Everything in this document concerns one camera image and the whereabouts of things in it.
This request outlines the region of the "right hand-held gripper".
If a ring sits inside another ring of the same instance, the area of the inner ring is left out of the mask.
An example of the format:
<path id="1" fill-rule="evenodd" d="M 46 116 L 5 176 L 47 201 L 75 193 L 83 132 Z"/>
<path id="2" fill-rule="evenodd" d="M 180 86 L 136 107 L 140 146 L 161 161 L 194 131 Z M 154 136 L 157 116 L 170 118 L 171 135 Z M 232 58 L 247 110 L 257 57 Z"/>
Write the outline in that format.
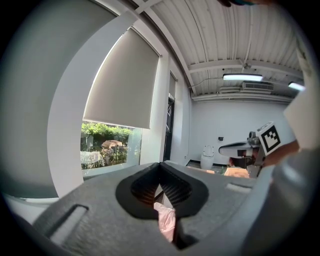
<path id="1" fill-rule="evenodd" d="M 223 145 L 218 149 L 222 156 L 229 157 L 236 168 L 246 168 L 250 178 L 257 178 L 266 157 L 280 147 L 281 140 L 275 123 L 267 122 L 249 133 L 247 142 Z"/>

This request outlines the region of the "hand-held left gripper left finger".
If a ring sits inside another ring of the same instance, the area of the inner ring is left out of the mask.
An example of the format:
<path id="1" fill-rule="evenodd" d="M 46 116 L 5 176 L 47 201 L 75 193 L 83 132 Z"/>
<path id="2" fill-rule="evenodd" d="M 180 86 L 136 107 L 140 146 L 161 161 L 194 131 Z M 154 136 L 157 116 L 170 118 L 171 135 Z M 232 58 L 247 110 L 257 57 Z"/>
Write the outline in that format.
<path id="1" fill-rule="evenodd" d="M 55 255 L 173 256 L 176 248 L 161 234 L 158 212 L 131 190 L 153 163 L 91 178 L 48 207 L 33 228 Z"/>

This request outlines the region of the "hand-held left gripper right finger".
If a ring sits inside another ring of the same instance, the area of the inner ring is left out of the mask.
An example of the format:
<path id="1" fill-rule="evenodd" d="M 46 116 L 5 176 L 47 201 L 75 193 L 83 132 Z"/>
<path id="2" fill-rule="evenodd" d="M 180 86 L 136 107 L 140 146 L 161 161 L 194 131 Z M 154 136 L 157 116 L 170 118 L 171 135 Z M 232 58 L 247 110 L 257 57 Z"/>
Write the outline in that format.
<path id="1" fill-rule="evenodd" d="M 175 209 L 173 243 L 182 256 L 238 256 L 254 218 L 245 209 L 255 185 L 163 162 L 160 185 Z"/>

